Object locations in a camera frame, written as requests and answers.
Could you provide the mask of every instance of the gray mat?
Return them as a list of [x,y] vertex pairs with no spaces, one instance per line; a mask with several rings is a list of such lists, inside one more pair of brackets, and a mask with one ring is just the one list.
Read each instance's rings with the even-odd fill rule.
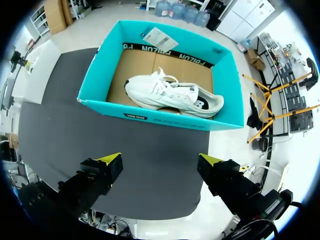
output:
[[77,102],[96,51],[62,54],[42,104],[22,104],[22,159],[57,189],[85,159],[121,152],[123,172],[94,209],[142,220],[188,216],[200,200],[198,153],[208,152],[209,132],[103,116]]

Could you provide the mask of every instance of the shoe box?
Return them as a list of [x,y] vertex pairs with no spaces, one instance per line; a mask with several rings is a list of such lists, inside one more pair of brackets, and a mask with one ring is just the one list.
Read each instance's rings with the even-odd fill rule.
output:
[[[146,41],[154,30],[166,36],[158,45]],[[168,39],[176,44],[164,51],[161,43]],[[150,75],[159,67],[179,82],[195,83],[223,96],[223,108],[213,119],[205,119],[182,115],[174,108],[137,106],[126,94],[126,80]],[[103,115],[134,121],[202,131],[244,127],[241,84],[231,51],[196,33],[155,22],[116,23],[92,59],[77,101]]]
[[[125,49],[116,67],[106,101],[139,107],[124,91],[126,80],[136,75],[150,75],[159,71],[159,67],[166,75],[175,76],[182,83],[195,83],[213,93],[213,77],[210,68],[165,54],[139,49]],[[161,108],[158,111],[180,113],[175,108]]]

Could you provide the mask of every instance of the black tape strip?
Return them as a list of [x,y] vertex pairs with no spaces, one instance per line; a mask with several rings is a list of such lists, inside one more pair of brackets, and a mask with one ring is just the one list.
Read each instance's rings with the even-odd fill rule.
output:
[[191,55],[179,52],[179,51],[170,50],[168,52],[163,52],[155,46],[145,45],[145,44],[137,44],[137,43],[128,43],[128,42],[125,42],[122,45],[123,45],[123,49],[137,49],[137,50],[148,51],[148,52],[153,52],[153,53],[157,53],[157,54],[169,55],[172,57],[184,59],[184,60],[199,64],[199,65],[205,66],[209,69],[211,67],[215,66],[214,64],[212,64],[210,62],[204,61],[200,58],[197,58],[197,57],[194,57],[194,56],[191,56]]

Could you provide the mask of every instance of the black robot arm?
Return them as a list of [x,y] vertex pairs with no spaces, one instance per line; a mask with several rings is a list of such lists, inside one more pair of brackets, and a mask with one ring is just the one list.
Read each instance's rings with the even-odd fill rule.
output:
[[233,160],[200,154],[197,170],[213,196],[222,201],[240,218],[236,229],[225,239],[262,239],[276,232],[273,224],[293,201],[293,193],[271,190],[263,196],[260,184],[253,183],[239,172],[240,165]]

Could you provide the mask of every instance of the white table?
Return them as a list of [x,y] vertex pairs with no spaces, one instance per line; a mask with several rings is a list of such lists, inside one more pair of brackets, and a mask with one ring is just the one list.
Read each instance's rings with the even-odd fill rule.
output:
[[12,97],[18,101],[26,101],[41,104],[46,86],[59,57],[61,51],[51,41],[47,41],[28,54],[26,59],[36,64],[29,74],[22,67],[12,90]]

